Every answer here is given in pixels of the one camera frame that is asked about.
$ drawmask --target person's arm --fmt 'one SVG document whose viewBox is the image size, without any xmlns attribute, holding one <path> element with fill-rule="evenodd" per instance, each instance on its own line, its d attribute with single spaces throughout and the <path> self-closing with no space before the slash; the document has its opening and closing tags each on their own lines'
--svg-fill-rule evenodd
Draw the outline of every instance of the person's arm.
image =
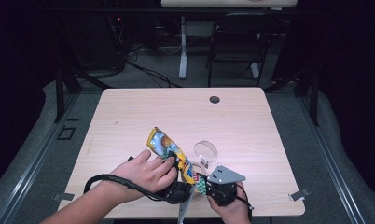
<svg viewBox="0 0 375 224">
<path fill-rule="evenodd" d="M 237 182 L 243 188 L 243 182 Z M 247 200 L 242 189 L 237 187 L 237 196 Z M 248 217 L 248 206 L 240 200 L 235 200 L 233 203 L 226 206 L 218 206 L 211 196 L 207 196 L 211 208 L 216 211 L 225 224 L 250 224 Z"/>
<path fill-rule="evenodd" d="M 128 179 L 150 192 L 167 188 L 176 179 L 176 169 L 172 169 L 174 158 L 170 157 L 165 163 L 160 157 L 147 161 L 150 155 L 149 150 L 143 151 L 135 159 L 122 163 L 112 171 L 111 175 Z M 102 181 L 86 194 L 48 217 L 43 223 L 98 223 L 114 207 L 143 196 L 135 189 Z"/>
</svg>

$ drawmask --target snack bag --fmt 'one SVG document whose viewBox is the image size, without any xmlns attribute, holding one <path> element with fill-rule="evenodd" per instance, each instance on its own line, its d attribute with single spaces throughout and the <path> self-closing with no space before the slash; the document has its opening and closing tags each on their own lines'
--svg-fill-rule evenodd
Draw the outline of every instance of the snack bag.
<svg viewBox="0 0 375 224">
<path fill-rule="evenodd" d="M 169 152 L 172 151 L 177 156 L 175 160 L 178 162 L 178 169 L 181 171 L 182 176 L 189 184 L 195 184 L 193 179 L 193 165 L 185 156 L 182 149 L 158 127 L 152 130 L 146 145 L 164 160 L 169 157 Z"/>
</svg>

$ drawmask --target wooden tabletop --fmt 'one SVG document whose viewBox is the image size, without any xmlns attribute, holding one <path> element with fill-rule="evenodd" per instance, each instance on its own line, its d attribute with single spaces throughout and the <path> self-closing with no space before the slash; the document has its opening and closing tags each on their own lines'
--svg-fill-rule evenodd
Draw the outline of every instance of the wooden tabletop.
<svg viewBox="0 0 375 224">
<path fill-rule="evenodd" d="M 210 102 L 210 97 L 219 103 Z M 215 145 L 221 164 L 246 177 L 253 216 L 299 216 L 302 201 L 288 194 L 298 191 L 268 102 L 260 88 L 184 88 L 106 90 L 95 111 L 66 193 L 83 193 L 86 181 L 108 174 L 146 146 L 150 131 L 159 127 L 192 162 L 199 162 L 194 146 L 201 140 Z M 59 209 L 68 201 L 62 201 Z M 147 197 L 125 203 L 108 218 L 177 218 L 178 205 Z M 187 217 L 218 217 L 205 196 L 193 199 Z"/>
<path fill-rule="evenodd" d="M 161 0 L 163 7 L 295 7 L 298 0 Z"/>
</svg>

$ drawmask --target colorful package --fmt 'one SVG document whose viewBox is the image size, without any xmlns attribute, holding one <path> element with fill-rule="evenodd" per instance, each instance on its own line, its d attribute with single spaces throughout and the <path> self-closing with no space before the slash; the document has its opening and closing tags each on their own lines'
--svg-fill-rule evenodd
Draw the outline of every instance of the colorful package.
<svg viewBox="0 0 375 224">
<path fill-rule="evenodd" d="M 152 130 L 146 145 L 164 160 L 169 157 L 170 151 L 172 151 L 177 156 L 176 161 L 178 162 L 178 169 L 181 171 L 182 176 L 189 184 L 195 184 L 193 179 L 193 165 L 185 156 L 182 149 L 158 127 Z"/>
</svg>

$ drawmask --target human hand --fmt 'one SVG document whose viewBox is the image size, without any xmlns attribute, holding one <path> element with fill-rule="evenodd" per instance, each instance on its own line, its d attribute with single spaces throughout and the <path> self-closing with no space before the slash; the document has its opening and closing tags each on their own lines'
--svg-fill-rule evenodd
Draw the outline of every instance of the human hand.
<svg viewBox="0 0 375 224">
<path fill-rule="evenodd" d="M 165 162 L 161 157 L 147 161 L 151 156 L 149 150 L 144 150 L 136 158 L 126 161 L 118 166 L 111 175 L 117 175 L 130 180 L 139 187 L 152 193 L 165 189 L 176 179 L 177 171 L 173 167 L 174 157 L 168 158 Z M 118 183 L 102 181 L 99 188 L 106 188 L 109 191 L 111 200 L 115 205 L 137 200 L 144 196 L 141 192 Z"/>
<path fill-rule="evenodd" d="M 237 185 L 243 188 L 243 182 L 237 182 Z M 237 196 L 247 200 L 245 193 L 239 187 L 237 187 Z M 211 196 L 207 196 L 207 198 L 211 205 L 211 208 L 222 217 L 222 220 L 223 222 L 225 222 L 225 224 L 251 223 L 248 218 L 248 207 L 240 200 L 235 200 L 231 204 L 220 207 Z"/>
</svg>

